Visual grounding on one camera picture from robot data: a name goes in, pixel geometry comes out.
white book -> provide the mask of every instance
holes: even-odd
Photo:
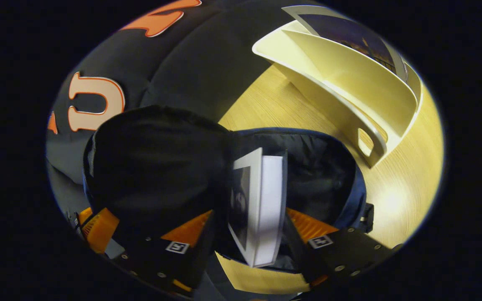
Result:
[[[228,228],[247,265],[273,265],[285,214],[286,156],[263,156],[262,148],[235,160]]]

white plastic tray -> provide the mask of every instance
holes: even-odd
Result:
[[[409,65],[410,86],[366,55],[310,34],[296,20],[258,40],[252,51],[274,63],[371,167],[400,143],[417,116],[422,83]],[[359,129],[373,142],[371,149]]]

wooden desk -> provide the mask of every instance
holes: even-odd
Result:
[[[230,130],[305,128],[342,141],[364,175],[367,202],[375,206],[373,231],[369,235],[393,248],[410,238],[423,221],[442,173],[444,141],[440,118],[425,87],[423,93],[423,104],[409,133],[385,160],[371,169],[331,121],[308,104],[274,66],[251,84],[219,123]],[[217,256],[236,289],[274,294],[308,291],[301,274],[250,268]]]

black background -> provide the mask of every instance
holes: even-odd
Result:
[[[46,118],[68,72],[109,34],[164,3],[0,2],[0,295],[161,299],[76,247],[43,158]],[[330,5],[417,67],[444,116],[448,164],[421,231],[384,265],[329,296],[482,299],[482,2]]]

orange letter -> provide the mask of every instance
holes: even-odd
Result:
[[[109,78],[81,77],[76,72],[72,77],[69,87],[69,97],[74,99],[75,94],[98,94],[105,99],[105,110],[101,113],[80,112],[72,105],[68,108],[68,123],[72,131],[80,129],[95,131],[109,118],[124,111],[124,93],[122,88]]]
[[[57,131],[57,122],[55,121],[55,113],[53,111],[51,112],[51,116],[49,117],[48,130],[52,130],[55,133],[55,135],[59,133]]]
[[[121,31],[124,29],[145,29],[146,33],[145,36],[151,38],[152,36],[159,36],[162,32],[167,30],[172,24],[176,23],[181,17],[183,16],[182,11],[175,11],[172,13],[168,13],[166,15],[155,15],[156,13],[161,13],[168,10],[173,10],[176,8],[189,8],[192,6],[199,6],[202,2],[200,0],[178,0],[176,2],[172,2],[167,4],[161,8],[158,8],[151,13],[136,19],[132,23],[124,26]]]

